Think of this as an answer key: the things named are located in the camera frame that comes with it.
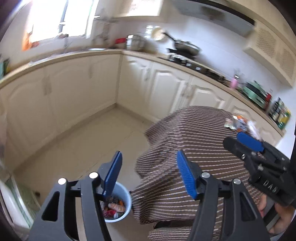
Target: bright window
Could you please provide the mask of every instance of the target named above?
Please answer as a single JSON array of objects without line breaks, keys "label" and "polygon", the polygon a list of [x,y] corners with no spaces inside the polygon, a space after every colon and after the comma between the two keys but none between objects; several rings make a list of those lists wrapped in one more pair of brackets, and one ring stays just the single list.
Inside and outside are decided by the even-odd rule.
[{"label": "bright window", "polygon": [[99,0],[33,0],[28,17],[30,42],[54,38],[59,34],[88,35]]}]

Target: striped fabric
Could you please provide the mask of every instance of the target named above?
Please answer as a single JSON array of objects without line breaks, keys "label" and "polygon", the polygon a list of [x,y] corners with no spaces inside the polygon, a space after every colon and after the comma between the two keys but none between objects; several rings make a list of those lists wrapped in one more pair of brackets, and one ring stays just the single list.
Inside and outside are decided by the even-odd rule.
[{"label": "striped fabric", "polygon": [[[247,182],[249,173],[243,161],[223,147],[227,136],[236,132],[224,127],[231,113],[212,107],[189,106],[152,124],[145,132],[150,148],[136,162],[142,183],[132,193],[134,217],[140,224],[165,220],[193,220],[199,201],[186,192],[176,152],[183,149],[190,161],[217,179],[240,178],[256,204],[261,192]],[[221,230],[223,199],[218,200],[213,240]],[[159,228],[150,232],[151,240],[186,240],[191,227]]]}]

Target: green electric cooker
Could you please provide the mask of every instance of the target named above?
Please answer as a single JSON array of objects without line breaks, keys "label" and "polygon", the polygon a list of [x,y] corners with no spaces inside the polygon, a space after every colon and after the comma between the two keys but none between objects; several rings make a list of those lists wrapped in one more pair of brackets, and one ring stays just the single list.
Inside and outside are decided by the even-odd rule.
[{"label": "green electric cooker", "polygon": [[261,85],[256,81],[247,83],[242,90],[243,94],[247,96],[252,102],[264,109],[266,103],[266,92],[262,89]]}]

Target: white door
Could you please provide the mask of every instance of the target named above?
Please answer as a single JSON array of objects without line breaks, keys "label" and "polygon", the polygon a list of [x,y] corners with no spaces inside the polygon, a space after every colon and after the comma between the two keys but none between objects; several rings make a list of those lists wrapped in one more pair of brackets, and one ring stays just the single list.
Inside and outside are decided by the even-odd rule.
[{"label": "white door", "polygon": [[116,86],[120,55],[100,55],[90,58],[91,102],[93,113],[116,103]]},{"label": "white door", "polygon": [[231,95],[227,92],[194,76],[182,106],[199,105],[223,109],[230,99]]},{"label": "white door", "polygon": [[229,105],[226,107],[226,110],[232,114],[242,115],[248,120],[255,121],[255,125],[259,130],[261,138],[273,146],[275,146],[281,139],[281,135],[275,128],[272,127],[271,124],[240,100],[236,98],[231,99]]},{"label": "white door", "polygon": [[119,105],[143,115],[148,75],[152,62],[146,59],[123,56],[118,100]]},{"label": "white door", "polygon": [[57,135],[44,80],[44,69],[39,69],[14,80],[0,90],[3,106],[7,111],[9,141],[24,158]]},{"label": "white door", "polygon": [[178,109],[190,79],[188,73],[153,63],[144,116],[157,121]]},{"label": "white door", "polygon": [[92,114],[90,59],[77,58],[46,67],[51,84],[48,94],[61,132]]}]

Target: beige floor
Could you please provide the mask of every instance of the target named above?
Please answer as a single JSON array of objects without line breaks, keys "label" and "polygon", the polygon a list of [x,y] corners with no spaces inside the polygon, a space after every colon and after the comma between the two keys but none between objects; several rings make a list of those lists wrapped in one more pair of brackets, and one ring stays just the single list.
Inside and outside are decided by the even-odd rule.
[{"label": "beige floor", "polygon": [[[114,108],[75,129],[51,145],[15,172],[18,181],[41,193],[41,202],[61,177],[77,180],[96,171],[111,160],[116,150],[123,154],[123,166],[118,180],[128,190],[140,183],[134,171],[137,157],[148,148],[143,134],[149,123],[142,122],[125,111]],[[81,204],[77,199],[78,229],[84,240],[81,224]],[[130,213],[118,223],[108,224],[113,241],[147,240],[152,225],[139,225]]]}]

